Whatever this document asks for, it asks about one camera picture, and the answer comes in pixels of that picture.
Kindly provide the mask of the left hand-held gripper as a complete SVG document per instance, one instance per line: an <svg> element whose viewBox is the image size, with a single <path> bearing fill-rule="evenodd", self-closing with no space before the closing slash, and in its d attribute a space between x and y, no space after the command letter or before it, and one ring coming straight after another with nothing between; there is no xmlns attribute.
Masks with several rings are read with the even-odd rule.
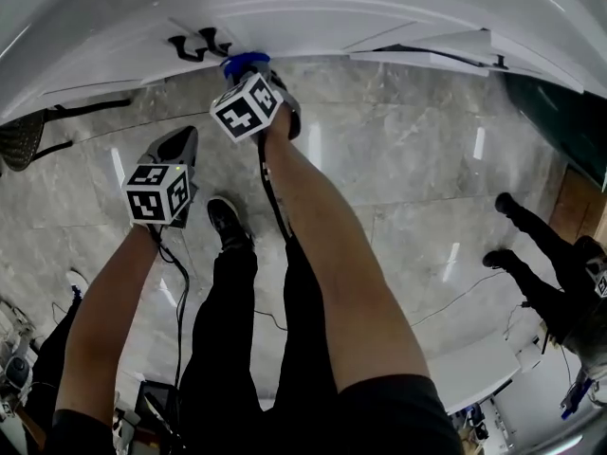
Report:
<svg viewBox="0 0 607 455"><path fill-rule="evenodd" d="M151 143L122 185L132 223L184 228L198 192L193 182L198 130L181 127Z"/></svg>

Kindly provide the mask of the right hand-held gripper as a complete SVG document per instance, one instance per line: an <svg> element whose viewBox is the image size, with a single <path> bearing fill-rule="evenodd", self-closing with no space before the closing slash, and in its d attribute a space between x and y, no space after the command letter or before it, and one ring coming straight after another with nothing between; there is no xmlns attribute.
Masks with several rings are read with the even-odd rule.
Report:
<svg viewBox="0 0 607 455"><path fill-rule="evenodd" d="M233 142L264 131L286 103L291 109L289 138L301 132L300 107L267 62L250 62L227 76L228 90L212 102L210 113Z"/></svg>

